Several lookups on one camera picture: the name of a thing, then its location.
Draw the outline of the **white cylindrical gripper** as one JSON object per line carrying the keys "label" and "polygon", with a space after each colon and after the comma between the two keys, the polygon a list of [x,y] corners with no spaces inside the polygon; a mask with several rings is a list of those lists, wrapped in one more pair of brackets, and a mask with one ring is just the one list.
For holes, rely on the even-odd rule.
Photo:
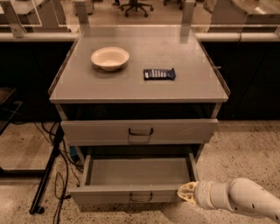
{"label": "white cylindrical gripper", "polygon": [[202,180],[183,184],[178,189],[178,196],[192,204],[198,205],[206,210],[225,209],[231,210],[228,184]]}

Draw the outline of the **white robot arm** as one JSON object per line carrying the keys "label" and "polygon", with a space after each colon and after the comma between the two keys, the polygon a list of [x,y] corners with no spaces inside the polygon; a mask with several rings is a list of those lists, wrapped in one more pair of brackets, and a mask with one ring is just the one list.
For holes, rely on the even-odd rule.
{"label": "white robot arm", "polygon": [[280,224],[280,199],[248,178],[235,178],[227,183],[189,182],[178,189],[177,195],[206,210],[266,217]]}

